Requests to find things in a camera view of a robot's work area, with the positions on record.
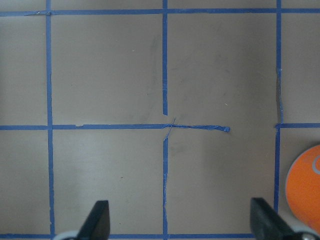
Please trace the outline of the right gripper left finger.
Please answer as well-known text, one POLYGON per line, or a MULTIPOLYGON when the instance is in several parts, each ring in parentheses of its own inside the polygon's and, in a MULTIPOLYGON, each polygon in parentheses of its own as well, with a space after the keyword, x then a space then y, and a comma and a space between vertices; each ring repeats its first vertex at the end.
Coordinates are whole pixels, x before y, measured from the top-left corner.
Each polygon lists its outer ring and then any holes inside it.
POLYGON ((98 200, 76 235, 76 240, 108 240, 110 210, 108 200, 98 200))

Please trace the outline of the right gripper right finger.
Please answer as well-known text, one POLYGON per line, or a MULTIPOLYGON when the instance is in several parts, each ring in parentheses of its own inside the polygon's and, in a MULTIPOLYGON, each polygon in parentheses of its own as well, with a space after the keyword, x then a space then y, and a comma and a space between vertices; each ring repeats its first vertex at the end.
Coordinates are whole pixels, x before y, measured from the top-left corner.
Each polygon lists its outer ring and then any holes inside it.
POLYGON ((250 229, 256 240, 305 240, 307 235, 294 231, 262 197, 250 200, 250 229))

